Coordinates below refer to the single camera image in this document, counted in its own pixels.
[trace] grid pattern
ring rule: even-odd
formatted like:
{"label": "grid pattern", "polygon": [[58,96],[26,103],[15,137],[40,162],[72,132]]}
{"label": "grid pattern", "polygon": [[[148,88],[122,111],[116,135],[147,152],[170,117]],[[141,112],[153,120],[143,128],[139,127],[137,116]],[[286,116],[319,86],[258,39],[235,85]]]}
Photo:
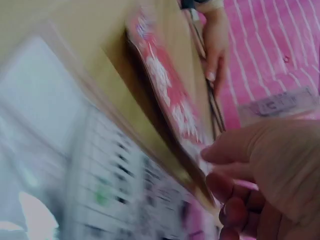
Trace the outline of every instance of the grid pattern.
{"label": "grid pattern", "polygon": [[81,150],[73,239],[201,239],[184,219],[193,197],[94,107]]}

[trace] pink fabric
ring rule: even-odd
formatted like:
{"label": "pink fabric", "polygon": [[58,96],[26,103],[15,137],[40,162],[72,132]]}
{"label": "pink fabric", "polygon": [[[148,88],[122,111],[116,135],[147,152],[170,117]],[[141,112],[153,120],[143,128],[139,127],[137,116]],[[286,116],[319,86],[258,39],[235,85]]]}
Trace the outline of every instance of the pink fabric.
{"label": "pink fabric", "polygon": [[[240,127],[237,105],[299,86],[318,93],[319,0],[224,4],[230,21],[230,61],[220,101],[227,129]],[[320,113],[308,117],[320,118]]]}

